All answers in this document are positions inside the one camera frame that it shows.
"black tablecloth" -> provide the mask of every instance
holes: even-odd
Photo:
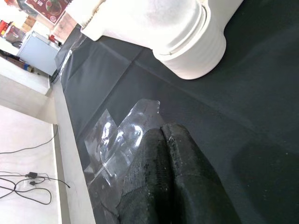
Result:
[[[62,85],[82,167],[84,139],[105,109],[118,125],[142,99],[185,125],[244,224],[299,220],[299,1],[244,0],[209,74],[183,80],[151,50],[102,37],[73,51]],[[57,56],[79,36],[75,28]]]

